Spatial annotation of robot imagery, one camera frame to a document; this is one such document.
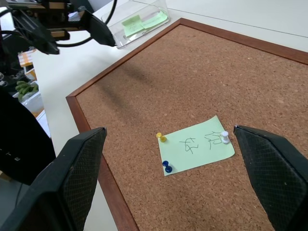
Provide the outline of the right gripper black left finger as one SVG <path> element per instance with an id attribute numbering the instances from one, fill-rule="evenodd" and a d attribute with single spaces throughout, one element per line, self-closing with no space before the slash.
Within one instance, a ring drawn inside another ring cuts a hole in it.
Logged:
<path id="1" fill-rule="evenodd" d="M 106 128 L 100 127 L 69 139 L 0 229 L 82 231 L 95 194 L 106 136 Z"/>

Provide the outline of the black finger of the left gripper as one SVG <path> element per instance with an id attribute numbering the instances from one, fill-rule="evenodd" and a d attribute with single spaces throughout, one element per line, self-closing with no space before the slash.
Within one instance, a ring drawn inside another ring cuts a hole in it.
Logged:
<path id="1" fill-rule="evenodd" d="M 37 50 L 45 54 L 58 55 L 60 53 L 50 31 L 37 19 L 26 13 L 14 13 L 13 22 L 15 29 Z"/>
<path id="2" fill-rule="evenodd" d="M 108 26 L 99 18 L 85 10 L 80 19 L 81 27 L 88 31 L 90 36 L 99 44 L 114 47 L 114 37 Z"/>

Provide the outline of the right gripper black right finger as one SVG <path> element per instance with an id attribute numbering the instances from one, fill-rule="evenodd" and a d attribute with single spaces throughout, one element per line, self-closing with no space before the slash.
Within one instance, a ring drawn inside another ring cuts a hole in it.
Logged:
<path id="1" fill-rule="evenodd" d="M 308 229 L 308 160 L 277 134 L 236 125 L 250 183 L 276 231 Z"/>

